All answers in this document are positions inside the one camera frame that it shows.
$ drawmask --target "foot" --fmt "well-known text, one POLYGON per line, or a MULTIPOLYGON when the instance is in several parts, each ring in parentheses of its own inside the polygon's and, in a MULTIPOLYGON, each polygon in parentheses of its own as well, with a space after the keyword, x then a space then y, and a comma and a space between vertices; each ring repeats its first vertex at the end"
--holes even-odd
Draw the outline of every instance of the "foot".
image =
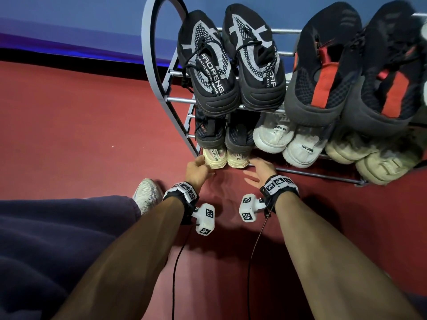
POLYGON ((159 185, 150 178, 144 179, 138 186, 133 196, 134 201, 141 210, 141 215, 147 213, 161 202, 163 191, 159 185))

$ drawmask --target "shoe rack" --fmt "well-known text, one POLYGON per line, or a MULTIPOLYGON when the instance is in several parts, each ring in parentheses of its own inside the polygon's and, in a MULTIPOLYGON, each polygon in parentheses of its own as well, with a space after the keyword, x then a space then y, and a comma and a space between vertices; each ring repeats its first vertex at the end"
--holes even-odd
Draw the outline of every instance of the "shoe rack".
MULTIPOLYGON (((163 80, 160 79, 159 72, 157 70, 156 53, 155 53, 155 28, 156 28, 156 22, 157 22, 157 15, 159 13, 161 5, 165 1, 166 0, 147 0, 144 6, 144 11, 142 16, 142 26, 141 26, 141 43, 142 43, 142 55, 144 58, 144 65, 147 72, 148 81, 150 83, 150 86, 154 95, 157 97, 157 100, 162 105, 164 111, 167 113, 168 117, 172 121, 174 127, 178 131, 181 138, 184 140, 184 143, 187 145, 188 149, 193 153, 195 157, 197 157, 200 153, 200 146, 193 144, 191 139, 194 139, 195 135, 189 133, 190 120, 195 118, 195 115, 194 115, 195 98, 194 96, 193 98, 176 98, 176 97, 169 96, 171 91, 172 78, 182 77, 182 72, 176 70, 179 63, 177 51, 175 50, 175 53, 171 59, 168 71, 163 80), (185 118, 185 121, 181 121, 181 119, 178 117, 172 105, 172 102, 189 105, 188 113, 185 118)), ((185 6, 184 1, 183 0, 168 0, 168 1, 174 5, 175 9, 178 11, 178 14, 181 20, 183 21, 188 14, 188 10, 187 10, 187 7, 185 6)), ((417 13, 414 15, 427 18, 427 14, 417 13)), ((272 32, 274 34, 299 34, 301 33, 301 30, 300 29, 272 29, 272 32)), ((294 53, 279 51, 279 55, 284 57, 293 57, 294 53)), ((243 105, 240 105, 239 110, 245 110, 243 105)), ((275 112, 275 113, 284 114, 283 109, 268 110, 264 112, 275 112)), ((325 154, 321 154, 319 156, 319 159, 330 159, 330 158, 325 154)), ((425 167, 425 166, 427 166, 427 161, 421 162, 415 168, 425 167)), ((334 180, 339 182, 353 183, 356 186, 363 186, 367 184, 367 181, 365 181, 362 178, 351 179, 351 178, 344 178, 344 177, 334 177, 329 175, 305 172, 300 169, 297 170, 297 169, 278 168, 278 167, 276 167, 276 169, 281 172, 319 177, 319 178, 334 180)))

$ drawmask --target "hand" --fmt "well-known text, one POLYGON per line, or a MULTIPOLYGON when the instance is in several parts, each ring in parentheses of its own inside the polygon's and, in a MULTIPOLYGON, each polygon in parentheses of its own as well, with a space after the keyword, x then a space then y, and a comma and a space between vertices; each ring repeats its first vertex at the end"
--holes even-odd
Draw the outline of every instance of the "hand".
POLYGON ((213 174, 215 174, 214 171, 209 165, 205 164, 205 157, 201 155, 197 157, 194 162, 189 162, 187 164, 185 182, 189 183, 197 194, 199 194, 201 186, 213 174))
POLYGON ((243 171, 244 174, 251 176, 253 178, 259 179, 258 182, 250 180, 249 178, 245 178, 246 183, 256 187, 261 188, 264 186, 266 181, 273 175, 277 174, 276 169, 274 168, 273 164, 271 164, 268 161, 263 160, 259 157, 250 158, 249 162, 255 166, 256 172, 251 171, 243 171))

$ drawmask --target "dark blue pants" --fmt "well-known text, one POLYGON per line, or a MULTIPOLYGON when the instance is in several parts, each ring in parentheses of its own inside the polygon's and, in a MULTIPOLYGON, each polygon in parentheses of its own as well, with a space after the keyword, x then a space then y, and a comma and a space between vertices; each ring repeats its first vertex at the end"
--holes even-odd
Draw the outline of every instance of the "dark blue pants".
POLYGON ((0 200, 0 319, 51 318, 140 215, 122 196, 0 200))

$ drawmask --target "blue wall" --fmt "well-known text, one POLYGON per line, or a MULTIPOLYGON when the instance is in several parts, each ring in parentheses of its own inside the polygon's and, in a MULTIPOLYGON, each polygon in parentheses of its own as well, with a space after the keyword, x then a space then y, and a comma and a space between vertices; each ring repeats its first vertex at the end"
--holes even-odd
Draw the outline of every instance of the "blue wall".
MULTIPOLYGON (((141 18, 146 0, 0 0, 0 33, 60 42, 109 52, 141 55, 141 18)), ((225 8, 239 2, 256 10, 273 28, 302 28, 317 11, 340 0, 184 0, 189 10, 201 9, 217 26, 225 8)), ((364 22, 392 0, 344 0, 364 22)), ((427 12, 427 0, 409 0, 427 12)), ((168 2, 158 17, 157 57, 174 51, 180 20, 168 2)), ((277 36, 280 50, 291 50, 295 36, 277 36)))

